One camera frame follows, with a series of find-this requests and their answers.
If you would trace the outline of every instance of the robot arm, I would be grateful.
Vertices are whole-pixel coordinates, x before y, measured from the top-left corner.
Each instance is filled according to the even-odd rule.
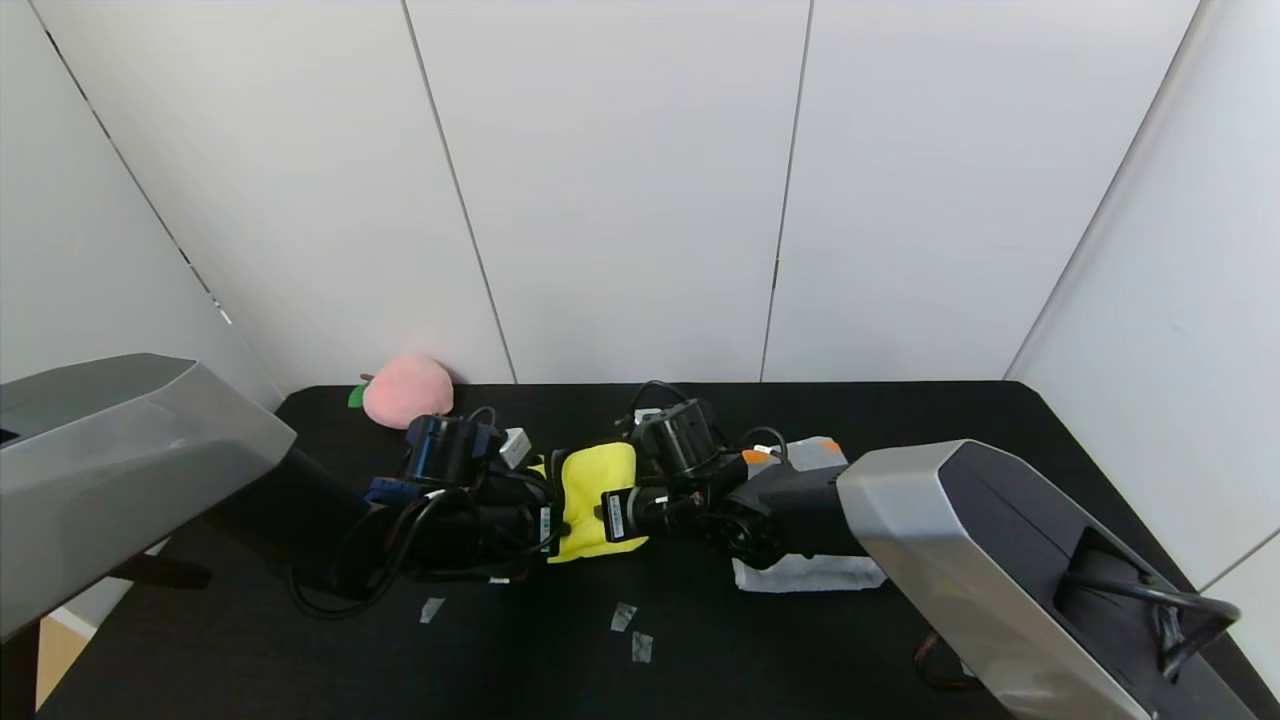
[[[1239,611],[1179,593],[1016,457],[956,441],[749,478],[700,400],[626,425],[657,475],[600,496],[611,541],[712,542],[756,568],[869,553],[1021,719],[1252,717],[1196,655]],[[508,462],[490,424],[420,418],[397,477],[361,495],[186,360],[131,355],[8,383],[0,427],[6,642],[201,514],[287,566],[294,602],[323,619],[362,611],[398,575],[518,577],[566,532],[564,488]]]
[[[507,465],[506,436],[480,421],[420,418],[398,477],[361,495],[195,361],[70,365],[6,383],[0,402],[5,641],[201,514],[287,568],[300,607],[325,619],[397,575],[509,578],[557,551],[562,493]],[[357,605],[325,609],[306,588]]]

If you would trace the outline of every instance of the white wall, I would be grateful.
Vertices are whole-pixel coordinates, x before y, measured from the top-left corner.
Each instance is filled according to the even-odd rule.
[[[398,1],[36,8],[284,392],[406,351],[511,382]]]
[[[127,352],[280,395],[214,307],[26,3],[0,3],[0,382]],[[73,601],[97,625],[128,583]]]
[[[521,382],[755,380],[805,0],[412,0]]]
[[[1194,0],[36,8],[288,392],[997,378]]]
[[[1202,15],[1010,370],[1197,585],[1280,528],[1280,4]],[[1280,615],[1235,637],[1280,688]]]
[[[1000,378],[1196,0],[817,0],[765,380]]]

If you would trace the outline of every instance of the black tabletop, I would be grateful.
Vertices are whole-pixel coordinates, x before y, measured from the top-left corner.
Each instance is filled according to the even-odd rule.
[[[768,424],[833,437],[850,460],[879,447],[974,438],[1021,456],[1187,587],[1151,533],[1034,392],[1018,383],[689,384],[732,436]],[[347,407],[351,388],[292,395],[279,416],[352,488],[394,470],[402,436]],[[535,447],[603,439],[632,387],[470,386],[461,410],[498,409]],[[301,616],[250,551],[201,521],[165,555],[214,571],[201,592],[136,587],[46,702],[41,719],[1007,717],[984,692],[940,694],[910,659],[929,628],[892,584],[768,596],[735,588],[707,547],[652,541],[548,566],[509,587],[398,584],[343,623]],[[430,624],[428,598],[445,598]],[[652,662],[609,630],[639,609]],[[1260,717],[1275,700],[1230,641],[1211,662]]]

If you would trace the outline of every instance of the green leaf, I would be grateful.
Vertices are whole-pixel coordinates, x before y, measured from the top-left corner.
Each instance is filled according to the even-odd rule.
[[[369,383],[358,384],[352,388],[351,395],[347,396],[347,407],[364,407],[366,387],[369,387]]]

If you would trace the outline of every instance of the white towel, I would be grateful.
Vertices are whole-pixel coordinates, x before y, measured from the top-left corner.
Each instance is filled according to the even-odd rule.
[[[870,557],[785,555],[767,570],[733,560],[733,580],[746,592],[827,592],[878,588],[886,575]]]

